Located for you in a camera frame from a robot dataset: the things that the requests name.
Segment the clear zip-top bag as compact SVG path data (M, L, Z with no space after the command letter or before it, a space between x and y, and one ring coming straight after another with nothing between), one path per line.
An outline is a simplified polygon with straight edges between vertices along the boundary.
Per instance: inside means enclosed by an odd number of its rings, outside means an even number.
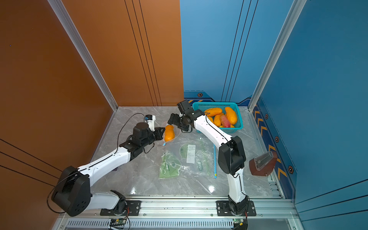
M170 125L167 122L163 122L161 127L164 127L165 131L163 133L163 139L159 141L159 146L165 146L173 142L182 132L176 125Z

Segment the red pink mango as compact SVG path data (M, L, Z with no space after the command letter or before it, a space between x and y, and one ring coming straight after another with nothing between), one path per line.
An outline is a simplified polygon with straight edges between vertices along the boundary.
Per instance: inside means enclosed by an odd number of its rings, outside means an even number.
M224 128L230 128L231 127L231 123L225 115L221 116L220 120L221 120L221 126L222 127L224 127Z

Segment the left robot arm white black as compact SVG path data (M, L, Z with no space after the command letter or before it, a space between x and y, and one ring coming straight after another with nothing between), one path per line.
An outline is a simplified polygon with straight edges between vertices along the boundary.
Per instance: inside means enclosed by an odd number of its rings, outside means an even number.
M165 128L153 127L149 122L137 123L132 135L111 153L87 165L78 168L69 166L63 170L48 199L71 217L90 209L123 215L127 210L124 195L116 190L95 193L91 187L114 169L134 160L145 151L146 146L163 140L164 132Z

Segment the orange mango top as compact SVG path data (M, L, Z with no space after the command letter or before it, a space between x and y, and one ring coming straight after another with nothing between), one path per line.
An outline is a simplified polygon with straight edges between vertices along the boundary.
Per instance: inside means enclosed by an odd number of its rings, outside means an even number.
M216 108L209 108L204 113L207 117L214 117L214 116L220 115L222 113L222 109L217 108L217 107Z

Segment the clear labelled zip bag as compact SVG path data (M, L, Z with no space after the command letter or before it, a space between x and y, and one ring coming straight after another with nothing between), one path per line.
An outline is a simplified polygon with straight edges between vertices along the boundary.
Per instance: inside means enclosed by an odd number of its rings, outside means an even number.
M196 164L201 161L199 150L199 147L194 144L184 144L181 146L179 154L187 164Z

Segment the green printed zip bag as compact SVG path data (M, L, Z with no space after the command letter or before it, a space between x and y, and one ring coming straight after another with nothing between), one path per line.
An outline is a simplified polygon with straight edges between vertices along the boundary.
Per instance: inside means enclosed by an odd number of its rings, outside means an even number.
M160 179L178 177L180 174L181 163L171 153L166 153L162 156L162 164L160 165Z

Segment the blue zipper clear bag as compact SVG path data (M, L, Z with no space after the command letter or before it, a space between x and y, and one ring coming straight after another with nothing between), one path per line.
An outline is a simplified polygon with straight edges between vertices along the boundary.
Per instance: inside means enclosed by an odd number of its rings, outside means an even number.
M196 164L187 164L181 158L182 170L192 175L200 175L207 177L214 177L214 148L213 144L205 141L203 138L198 140L191 140L187 144L194 144L199 147L201 161Z

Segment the teal plastic basket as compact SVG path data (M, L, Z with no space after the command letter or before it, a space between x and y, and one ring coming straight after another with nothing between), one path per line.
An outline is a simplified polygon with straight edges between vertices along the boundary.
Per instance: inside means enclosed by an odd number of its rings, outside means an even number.
M240 110L236 103L225 103L225 102L194 102L192 104L194 110L201 110L205 112L207 109L211 108L221 108L223 112L226 112L225 108L231 108L237 117L237 122L233 125L234 127L221 127L220 129L223 130L225 133L232 134L237 130L243 128L242 117Z

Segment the green circuit board left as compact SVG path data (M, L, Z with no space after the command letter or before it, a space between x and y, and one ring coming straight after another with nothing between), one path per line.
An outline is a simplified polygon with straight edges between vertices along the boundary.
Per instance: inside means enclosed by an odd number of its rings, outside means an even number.
M125 218L110 219L109 229L110 230L123 230L127 227L127 220Z

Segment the brown wedge stand clear plate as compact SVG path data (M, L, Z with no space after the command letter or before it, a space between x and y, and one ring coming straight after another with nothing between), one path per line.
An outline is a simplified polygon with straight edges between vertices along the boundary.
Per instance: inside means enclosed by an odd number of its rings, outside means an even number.
M269 176L277 162L278 156L274 151L255 157L249 161L250 172L254 176Z

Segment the right circuit board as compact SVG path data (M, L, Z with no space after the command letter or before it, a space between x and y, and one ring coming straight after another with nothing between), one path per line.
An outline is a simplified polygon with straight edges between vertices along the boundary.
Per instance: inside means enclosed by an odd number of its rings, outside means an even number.
M235 219L232 230L247 230L248 220L247 219Z

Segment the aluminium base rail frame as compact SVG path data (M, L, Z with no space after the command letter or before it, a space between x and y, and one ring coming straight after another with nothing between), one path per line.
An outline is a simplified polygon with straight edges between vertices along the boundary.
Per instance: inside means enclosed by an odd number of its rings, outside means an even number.
M128 196L140 202L138 215L101 216L99 209L75 217L61 214L54 230L109 230L110 219L126 219L124 230L232 230L235 219L247 219L248 230L302 230L289 199L254 198L246 212L234 216L224 196Z

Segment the aluminium corner post left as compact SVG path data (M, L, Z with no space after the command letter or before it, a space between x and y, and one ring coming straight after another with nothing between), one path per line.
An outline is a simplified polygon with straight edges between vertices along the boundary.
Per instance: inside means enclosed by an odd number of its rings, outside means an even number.
M66 7L60 0L48 0L49 5L57 16L62 27L66 31L78 54L82 58L84 64L89 70L90 74L97 83L99 89L107 100L108 104L114 112L118 110L118 104L113 97L107 83L105 82L100 70L98 69L92 55L90 54L87 46L85 45L77 27L75 26L72 18L70 17Z

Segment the aluminium corner post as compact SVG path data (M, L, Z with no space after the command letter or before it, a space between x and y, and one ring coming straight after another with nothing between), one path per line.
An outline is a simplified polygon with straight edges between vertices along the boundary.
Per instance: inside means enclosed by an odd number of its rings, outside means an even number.
M48 0L49 5L57 16L62 27L66 31L78 54L82 58L84 64L89 70L90 74L97 83L99 89L107 100L108 104L114 112L118 110L118 104L113 97L107 83L105 82L100 70L98 69L92 55L90 54L87 46L85 45L77 27L75 26L72 18L70 17L66 7L60 0Z
M289 36L291 35L291 32L293 31L293 28L302 13L306 0L295 0L293 1L291 8L286 16L286 19L284 21L284 24L280 30L280 33L278 35L278 38L274 44L274 47L272 49L272 52L267 60L267 63L264 67L264 70L260 76L260 79L256 85L255 91L252 95L252 98L250 100L250 103L248 105L248 110L250 112L254 111L254 108L271 76L271 73L277 64L277 61L279 60L279 57L289 39Z

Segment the aluminium corner post right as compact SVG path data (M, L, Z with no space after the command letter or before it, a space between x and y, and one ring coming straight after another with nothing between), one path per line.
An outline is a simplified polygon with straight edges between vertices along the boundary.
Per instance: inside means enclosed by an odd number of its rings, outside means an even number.
M252 98L250 100L250 103L248 105L248 110L250 112L254 111L254 108L271 76L271 73L277 64L277 61L279 60L279 57L289 39L289 36L291 35L291 32L293 31L293 28L302 13L306 0L295 0L293 1L291 8L286 16L286 19L284 21L284 24L280 30L280 33L278 35L278 38L274 44L274 47L272 49L272 52L267 60L267 63L264 67L264 70L260 76L260 79L256 85L255 91L252 95Z

